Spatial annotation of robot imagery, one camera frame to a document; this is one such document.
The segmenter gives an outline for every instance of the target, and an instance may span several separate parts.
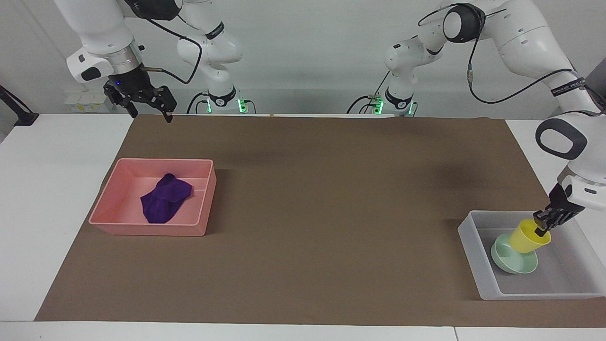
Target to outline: purple cloth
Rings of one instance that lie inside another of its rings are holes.
[[[141,197],[143,214],[150,224],[164,224],[171,220],[183,201],[191,196],[192,186],[172,174],[166,174],[156,188]]]

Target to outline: brown table mat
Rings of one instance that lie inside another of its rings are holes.
[[[84,223],[36,320],[606,327],[606,299],[479,297],[461,221],[547,204],[505,121],[143,115],[127,157],[214,160],[208,234]]]

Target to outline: gray bin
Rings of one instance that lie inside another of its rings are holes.
[[[471,211],[459,236],[483,300],[580,300],[606,293],[606,269],[574,219],[551,231],[552,241],[536,251],[539,266],[528,275],[512,275],[492,261],[490,248],[512,233],[532,211]]]

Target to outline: yellow cup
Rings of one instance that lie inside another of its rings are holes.
[[[538,236],[534,230],[538,228],[538,225],[532,219],[525,219],[520,222],[515,231],[509,238],[509,244],[511,247],[520,252],[521,254],[527,254],[534,251],[541,246],[545,246],[551,242],[551,234],[549,231],[543,236]]]

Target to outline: white wall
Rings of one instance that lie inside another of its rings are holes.
[[[439,2],[413,0],[217,0],[227,29],[244,44],[241,62],[230,66],[236,85],[260,112],[342,113],[358,96],[375,91],[387,69],[383,52],[390,44],[416,34],[417,20]],[[583,74],[606,55],[603,0],[535,0],[563,50]],[[176,53],[176,38],[140,19],[128,18],[147,66],[183,77],[190,66]],[[193,33],[175,20],[167,25]],[[65,89],[72,81],[64,58],[80,47],[52,0],[0,1],[0,83],[19,93],[40,112],[65,112]],[[476,102],[465,80],[471,45],[450,44],[446,55],[418,69],[418,116],[545,118],[557,104],[538,85],[497,106]],[[501,63],[492,41],[482,41],[474,62],[475,86],[484,98],[500,98],[528,84]],[[178,112],[204,89],[200,77],[183,86],[154,74],[156,86],[168,85]],[[87,86],[100,89],[99,83]],[[151,112],[139,106],[142,112]]]

